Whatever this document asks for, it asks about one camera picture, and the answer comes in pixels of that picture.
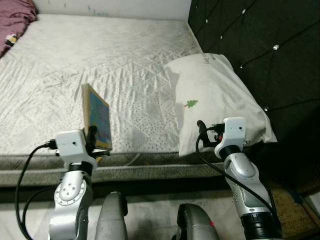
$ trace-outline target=bed frame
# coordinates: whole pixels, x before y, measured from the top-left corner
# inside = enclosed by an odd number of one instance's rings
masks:
[[[301,191],[320,186],[319,1],[192,0],[188,23],[270,118],[278,144],[254,146],[255,162]]]

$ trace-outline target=black cable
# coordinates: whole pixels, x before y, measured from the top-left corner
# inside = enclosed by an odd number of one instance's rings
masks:
[[[274,213],[276,214],[276,216],[278,216],[277,208],[276,208],[276,203],[275,203],[274,197],[272,196],[272,192],[271,192],[271,189],[270,189],[268,183],[265,183],[265,184],[264,184],[264,187],[265,187],[266,191],[267,191],[268,194],[269,194],[272,209],[274,209]]]
[[[22,234],[24,235],[24,237],[27,239],[27,240],[32,240],[32,238],[30,237],[29,233],[27,232],[27,230],[24,228],[23,224],[22,224],[22,221],[21,221],[21,218],[20,218],[20,209],[19,209],[19,189],[20,189],[20,185],[21,185],[21,182],[22,182],[22,178],[24,177],[25,175],[25,172],[28,168],[28,165],[30,163],[30,160],[31,158],[33,157],[33,155],[35,154],[36,151],[38,151],[39,149],[42,149],[42,148],[47,148],[48,147],[48,144],[43,144],[43,145],[40,145],[40,146],[37,146],[29,155],[28,159],[26,160],[24,166],[23,166],[23,169],[22,169],[22,172],[20,174],[20,177],[19,177],[19,180],[18,180],[18,183],[16,185],[16,188],[15,188],[15,195],[14,195],[14,206],[15,206],[15,216],[16,216],[16,220],[18,222],[18,226],[22,232]]]
[[[23,214],[22,214],[22,225],[23,225],[24,230],[25,230],[26,232],[28,232],[28,231],[27,231],[27,226],[26,226],[26,215],[27,215],[27,210],[28,210],[28,207],[29,207],[30,203],[31,203],[31,202],[33,201],[33,199],[34,199],[36,196],[38,196],[39,194],[41,194],[41,193],[43,193],[43,192],[46,192],[46,191],[49,191],[49,190],[51,190],[51,189],[56,189],[56,188],[57,188],[57,186],[49,186],[49,187],[43,188],[43,189],[35,192],[35,193],[28,199],[28,201],[25,203],[24,208],[23,208]]]
[[[240,187],[242,187],[244,190],[246,190],[247,192],[249,192],[250,194],[252,194],[254,197],[256,197],[260,202],[263,203],[263,205],[265,205],[269,211],[271,212],[272,215],[274,215],[275,217],[277,217],[277,213],[276,210],[273,209],[261,196],[259,196],[257,193],[255,193],[254,191],[252,191],[250,188],[248,188],[246,185],[242,184],[241,182],[239,182],[237,179],[235,179],[234,177],[230,176],[229,174],[225,173],[224,171],[220,170],[219,168],[217,168],[216,166],[214,166],[213,164],[211,164],[210,162],[208,162],[207,160],[205,160],[202,156],[201,153],[199,151],[199,141],[200,138],[202,136],[204,136],[207,131],[214,131],[215,127],[209,127],[207,128],[205,131],[203,131],[201,134],[199,134],[196,143],[195,143],[195,151],[197,153],[197,155],[199,156],[199,158],[205,162],[209,167],[211,167],[212,169],[216,170],[218,173],[220,173],[221,175],[225,176],[227,179],[231,180],[232,182],[234,182],[235,184],[239,185]]]

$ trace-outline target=gray tile floor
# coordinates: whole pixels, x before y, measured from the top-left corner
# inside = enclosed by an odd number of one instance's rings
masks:
[[[103,198],[89,208],[88,240],[93,240]],[[197,204],[214,222],[221,240],[244,240],[245,236],[229,190],[161,195],[130,196],[125,217],[130,240],[171,240],[177,230],[177,213],[182,203]],[[34,240],[47,240],[52,202],[34,202],[26,217],[27,229]],[[14,205],[0,204],[0,240],[23,240]]]

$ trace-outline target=book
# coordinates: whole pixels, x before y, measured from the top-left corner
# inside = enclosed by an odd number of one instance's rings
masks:
[[[90,126],[96,126],[95,148],[111,151],[112,138],[109,105],[89,83],[82,84],[82,101],[85,136],[88,136]]]

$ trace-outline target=white pillowcase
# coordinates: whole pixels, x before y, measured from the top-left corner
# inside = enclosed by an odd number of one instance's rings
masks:
[[[170,79],[180,129],[179,156],[196,151],[198,120],[208,128],[222,123],[226,117],[245,117],[245,146],[277,141],[268,116],[225,56],[195,54],[173,60],[164,67]],[[203,150],[201,141],[199,149]]]

